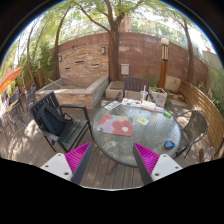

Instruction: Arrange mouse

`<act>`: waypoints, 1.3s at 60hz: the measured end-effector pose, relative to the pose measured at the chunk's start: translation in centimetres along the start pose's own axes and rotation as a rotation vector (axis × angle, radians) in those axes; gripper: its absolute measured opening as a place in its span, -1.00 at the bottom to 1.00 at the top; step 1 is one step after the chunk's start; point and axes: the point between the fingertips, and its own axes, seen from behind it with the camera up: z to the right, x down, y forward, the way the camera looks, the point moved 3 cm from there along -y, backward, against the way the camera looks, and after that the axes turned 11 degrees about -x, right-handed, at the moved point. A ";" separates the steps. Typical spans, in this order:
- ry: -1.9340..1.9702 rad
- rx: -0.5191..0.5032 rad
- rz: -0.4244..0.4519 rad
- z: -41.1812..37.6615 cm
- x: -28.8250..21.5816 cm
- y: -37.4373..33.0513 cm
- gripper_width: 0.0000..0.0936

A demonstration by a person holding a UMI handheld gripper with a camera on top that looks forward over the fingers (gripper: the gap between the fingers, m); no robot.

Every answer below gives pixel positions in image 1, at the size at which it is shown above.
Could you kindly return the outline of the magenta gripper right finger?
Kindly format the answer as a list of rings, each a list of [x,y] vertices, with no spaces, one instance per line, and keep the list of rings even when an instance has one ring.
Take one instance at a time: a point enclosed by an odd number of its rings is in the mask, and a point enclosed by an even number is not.
[[[182,169],[169,155],[159,155],[137,143],[133,144],[133,154],[144,185]]]

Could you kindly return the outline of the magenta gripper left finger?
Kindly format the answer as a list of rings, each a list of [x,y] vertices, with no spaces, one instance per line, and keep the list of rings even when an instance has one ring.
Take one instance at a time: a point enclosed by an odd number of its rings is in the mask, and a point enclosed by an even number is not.
[[[41,169],[79,185],[91,153],[92,144],[86,143],[66,154],[57,153],[43,164]]]

